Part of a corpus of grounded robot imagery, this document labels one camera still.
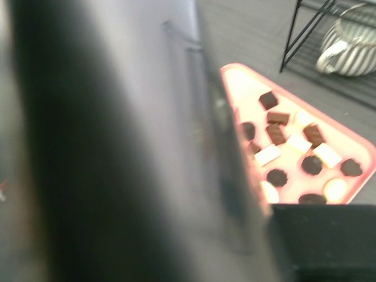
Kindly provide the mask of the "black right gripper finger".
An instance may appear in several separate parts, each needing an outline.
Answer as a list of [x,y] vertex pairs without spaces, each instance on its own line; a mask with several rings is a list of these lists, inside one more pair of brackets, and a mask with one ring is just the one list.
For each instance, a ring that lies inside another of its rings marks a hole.
[[375,206],[275,204],[267,234],[280,281],[375,281]]

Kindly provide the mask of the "stainless steel tongs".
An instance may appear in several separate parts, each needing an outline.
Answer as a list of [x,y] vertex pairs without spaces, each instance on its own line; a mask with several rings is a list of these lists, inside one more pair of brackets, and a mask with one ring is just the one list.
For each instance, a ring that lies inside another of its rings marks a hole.
[[2,281],[279,281],[197,1],[2,1]]

